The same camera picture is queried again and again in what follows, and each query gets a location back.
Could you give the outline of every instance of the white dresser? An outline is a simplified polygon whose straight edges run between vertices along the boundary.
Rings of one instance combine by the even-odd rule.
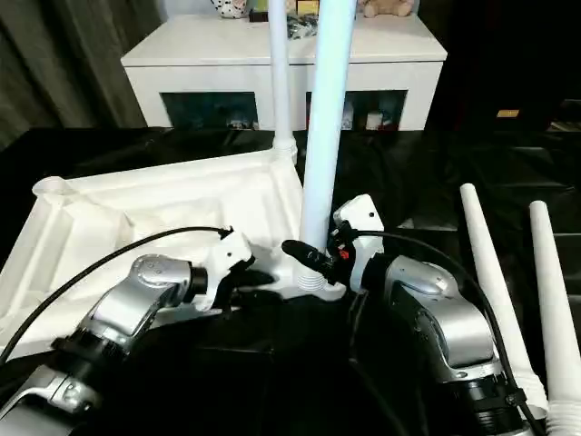
[[[307,128],[315,50],[316,37],[289,41],[294,130]],[[421,130],[446,56],[416,15],[358,15],[348,98],[360,102],[358,95],[365,95],[363,105],[371,101],[397,112],[400,130]],[[270,61],[268,23],[212,15],[176,16],[122,59],[148,125],[202,126],[215,112],[214,123],[221,116],[243,118],[262,130],[274,129]],[[383,96],[388,102],[378,103]]]

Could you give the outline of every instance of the teddy bear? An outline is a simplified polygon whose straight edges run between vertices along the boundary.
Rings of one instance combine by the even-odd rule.
[[[414,0],[358,0],[363,14],[371,18],[379,14],[407,16],[411,13]]]

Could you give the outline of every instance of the white plastic tray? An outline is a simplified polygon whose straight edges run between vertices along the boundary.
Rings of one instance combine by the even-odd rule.
[[[49,177],[0,273],[0,348],[50,292],[114,250],[176,227],[232,226],[249,239],[255,267],[290,298],[294,261],[281,242],[299,237],[302,188],[290,157],[272,150],[72,180]],[[79,282],[33,324],[13,357],[44,352],[71,332],[133,260],[159,253],[193,263],[216,242],[183,233],[126,253]]]

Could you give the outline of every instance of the white plastic rod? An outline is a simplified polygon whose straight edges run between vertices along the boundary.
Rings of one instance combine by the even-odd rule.
[[[581,354],[556,252],[553,228],[544,202],[530,204],[530,224],[535,248],[549,400],[578,401],[581,406]]]
[[[356,3],[320,2],[300,238],[322,252],[327,245]],[[320,274],[305,267],[300,267],[297,282],[304,291],[317,291],[325,284]]]
[[[296,163],[297,143],[291,129],[291,91],[289,88],[289,50],[285,0],[269,1],[271,30],[271,71],[276,151],[288,153]]]
[[[460,194],[478,282],[496,315],[498,327],[507,348],[510,366],[518,385],[527,395],[527,404],[535,418],[545,418],[547,416],[545,388],[531,368],[527,348],[518,327],[515,309],[488,232],[476,188],[471,183],[463,184],[460,187]]]

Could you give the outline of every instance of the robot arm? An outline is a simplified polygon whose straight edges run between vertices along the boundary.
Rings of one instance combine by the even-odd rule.
[[[0,434],[70,434],[97,410],[109,384],[161,309],[190,304],[207,313],[222,280],[253,263],[240,233],[220,240],[201,266],[145,255],[105,293],[75,332],[54,341],[53,359],[38,367],[0,410]]]
[[[333,218],[331,257],[297,241],[285,242],[283,250],[330,282],[357,293],[381,292],[386,314],[414,332],[432,379],[442,388],[441,400],[455,409],[454,434],[530,432],[516,407],[524,394],[509,389],[487,320],[460,294],[454,276],[431,263],[384,253],[381,238],[354,233],[383,230],[368,195],[344,204]]]

